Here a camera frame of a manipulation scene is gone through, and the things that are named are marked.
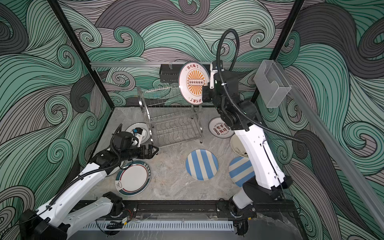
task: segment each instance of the ceramic plate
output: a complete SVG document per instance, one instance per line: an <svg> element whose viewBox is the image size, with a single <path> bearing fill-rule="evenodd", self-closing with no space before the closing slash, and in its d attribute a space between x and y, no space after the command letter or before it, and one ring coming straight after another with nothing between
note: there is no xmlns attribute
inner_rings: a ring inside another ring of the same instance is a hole
<svg viewBox="0 0 384 240"><path fill-rule="evenodd" d="M185 100L193 105L202 104L202 89L208 79L209 73L203 65L194 62L184 65L179 74L179 88Z"/></svg>
<svg viewBox="0 0 384 240"><path fill-rule="evenodd" d="M143 161L133 161L126 170L120 170L116 176L116 189L123 195L132 196L140 193L148 185L151 179L151 170Z"/></svg>
<svg viewBox="0 0 384 240"><path fill-rule="evenodd" d="M144 143L146 143L149 140L149 137L150 137L150 135L148 134L149 133L149 129L148 129L147 124L145 124L143 122L138 122L138 123L130 125L127 128L127 130L125 130L125 131L132 133L132 130L134 130L137 127L140 127L142 129L144 129L143 133L142 133L144 136L143 136L143 139L141 140L141 144L144 144Z"/></svg>
<svg viewBox="0 0 384 240"><path fill-rule="evenodd" d="M221 117L212 119L208 124L208 128L215 137L219 138L229 138L235 133L225 124Z"/></svg>
<svg viewBox="0 0 384 240"><path fill-rule="evenodd" d="M243 183L255 176L252 163L247 157L233 159L229 164L228 172L232 181L239 187L242 187Z"/></svg>
<svg viewBox="0 0 384 240"><path fill-rule="evenodd" d="M218 170L217 158L205 149L191 152L185 161L187 172L194 179L205 181L214 177Z"/></svg>
<svg viewBox="0 0 384 240"><path fill-rule="evenodd" d="M239 137L236 134L231 138L230 143L231 143L231 148L235 153L237 153L242 157L248 157L247 151L245 150L242 142L240 141Z"/></svg>

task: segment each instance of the wire rack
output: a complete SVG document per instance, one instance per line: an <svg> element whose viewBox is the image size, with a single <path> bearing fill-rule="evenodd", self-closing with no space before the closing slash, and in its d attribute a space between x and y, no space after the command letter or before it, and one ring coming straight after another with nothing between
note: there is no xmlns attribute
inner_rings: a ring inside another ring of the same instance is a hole
<svg viewBox="0 0 384 240"><path fill-rule="evenodd" d="M177 84L145 91L138 87L137 94L141 111L150 129L153 145L164 147L179 142L201 139L202 127L198 116L201 106L182 106L167 101L167 99L180 96L181 93Z"/></svg>

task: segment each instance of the plate with orange sunburst design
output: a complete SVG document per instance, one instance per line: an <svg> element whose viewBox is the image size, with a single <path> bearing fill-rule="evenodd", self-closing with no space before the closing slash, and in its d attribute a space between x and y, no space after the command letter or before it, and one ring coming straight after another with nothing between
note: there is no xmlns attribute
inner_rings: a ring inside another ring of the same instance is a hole
<svg viewBox="0 0 384 240"><path fill-rule="evenodd" d="M185 64L179 74L179 88L184 99L193 105L202 104L202 89L208 79L209 73L200 63Z"/></svg>

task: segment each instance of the wave pattern wallpaper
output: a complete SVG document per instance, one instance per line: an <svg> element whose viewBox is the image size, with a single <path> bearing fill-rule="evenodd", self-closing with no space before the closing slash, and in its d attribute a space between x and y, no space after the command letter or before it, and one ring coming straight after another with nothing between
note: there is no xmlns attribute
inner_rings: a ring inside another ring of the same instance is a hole
<svg viewBox="0 0 384 240"><path fill-rule="evenodd" d="M47 1L1 1L1 235L80 172L110 111Z"/></svg>
<svg viewBox="0 0 384 240"><path fill-rule="evenodd" d="M68 21L91 61L212 61L228 28L237 30L237 61L261 62L271 55L293 0L59 0ZM310 0L307 6L321 2ZM233 36L224 41L222 59L232 61ZM136 86L168 86L159 68L99 68L116 106L137 106ZM256 88L256 69L235 68L242 98ZM170 89L150 99L187 104Z"/></svg>
<svg viewBox="0 0 384 240"><path fill-rule="evenodd" d="M327 0L300 11L278 61L384 200L383 34L383 1ZM259 98L258 105L268 126L308 146L270 142L294 180L285 194L309 239L384 239L295 100L288 95L279 108L267 109Z"/></svg>

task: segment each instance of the black rail base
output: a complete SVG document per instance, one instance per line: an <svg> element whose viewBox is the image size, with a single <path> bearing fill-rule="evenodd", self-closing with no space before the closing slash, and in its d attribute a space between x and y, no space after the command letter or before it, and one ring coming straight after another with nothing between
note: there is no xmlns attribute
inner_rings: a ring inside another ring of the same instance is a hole
<svg viewBox="0 0 384 240"><path fill-rule="evenodd" d="M79 201L71 212L81 209L92 200ZM276 200L274 202L253 203L238 211L238 216L232 215L228 200L123 200L124 204L122 215L118 218L110 215L103 216L105 220L119 221L132 214L132 218L137 220L164 220L167 215L169 220L207 220L214 218L226 218L233 221L235 227L257 218L258 214L283 221L284 217L299 230L303 240L307 240L306 232L300 221L296 206L290 200Z"/></svg>

